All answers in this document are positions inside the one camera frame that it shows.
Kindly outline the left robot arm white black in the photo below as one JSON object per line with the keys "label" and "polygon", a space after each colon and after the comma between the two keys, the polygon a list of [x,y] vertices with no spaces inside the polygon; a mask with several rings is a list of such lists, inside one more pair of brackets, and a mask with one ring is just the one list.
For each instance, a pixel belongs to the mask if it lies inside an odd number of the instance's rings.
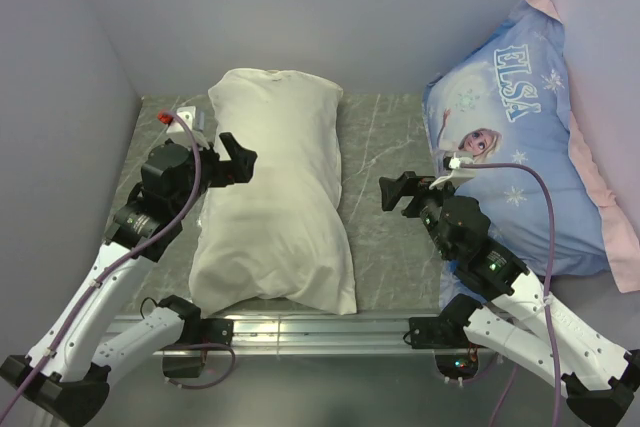
{"label": "left robot arm white black", "polygon": [[206,320],[199,307],[176,295],[156,302],[142,320],[114,338],[104,338],[132,290],[181,233],[195,201],[210,188],[251,180],[256,153],[230,133],[219,138],[226,160],[210,143],[168,140],[152,149],[64,312],[27,354],[10,355],[2,363],[1,377],[17,394],[68,426],[85,426],[110,390],[158,351],[190,351],[199,362],[218,351],[236,362],[232,322]]}

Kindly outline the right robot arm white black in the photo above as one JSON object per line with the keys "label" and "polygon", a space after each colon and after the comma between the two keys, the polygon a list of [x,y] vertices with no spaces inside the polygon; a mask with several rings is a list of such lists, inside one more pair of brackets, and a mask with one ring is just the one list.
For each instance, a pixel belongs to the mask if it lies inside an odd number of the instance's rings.
{"label": "right robot arm white black", "polygon": [[489,235],[479,202],[456,192],[459,176],[414,172],[379,180],[381,207],[403,197],[441,257],[469,289],[442,312],[444,341],[488,347],[553,386],[556,400],[589,426],[616,426],[639,388],[639,353],[594,330],[555,298],[526,264]]}

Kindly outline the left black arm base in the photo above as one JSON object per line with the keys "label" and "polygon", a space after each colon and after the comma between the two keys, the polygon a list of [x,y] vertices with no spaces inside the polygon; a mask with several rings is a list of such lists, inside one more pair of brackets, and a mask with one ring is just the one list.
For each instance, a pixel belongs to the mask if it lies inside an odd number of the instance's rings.
{"label": "left black arm base", "polygon": [[[204,390],[221,384],[234,371],[237,355],[231,345],[234,322],[224,318],[201,319],[197,327],[162,350],[162,373],[165,382],[184,390]],[[205,372],[210,355],[227,354],[228,367],[204,384],[185,384],[182,379],[197,379]]]}

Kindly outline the cream pillowcase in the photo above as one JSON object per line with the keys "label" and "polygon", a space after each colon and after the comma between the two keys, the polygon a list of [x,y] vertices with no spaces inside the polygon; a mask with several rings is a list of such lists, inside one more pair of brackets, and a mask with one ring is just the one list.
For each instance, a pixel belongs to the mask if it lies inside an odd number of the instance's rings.
{"label": "cream pillowcase", "polygon": [[218,130],[257,159],[249,182],[206,193],[189,276],[193,302],[204,315],[256,297],[355,313],[338,213],[342,88],[299,71],[237,68],[208,95]]}

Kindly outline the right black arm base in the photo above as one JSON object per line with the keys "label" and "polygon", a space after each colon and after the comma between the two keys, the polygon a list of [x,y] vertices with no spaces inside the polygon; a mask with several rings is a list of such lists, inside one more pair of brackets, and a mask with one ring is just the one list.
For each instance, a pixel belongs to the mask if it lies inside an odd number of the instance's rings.
{"label": "right black arm base", "polygon": [[440,317],[411,317],[403,342],[413,350],[432,350],[436,371],[445,380],[464,383],[478,373],[477,348],[461,327]]}

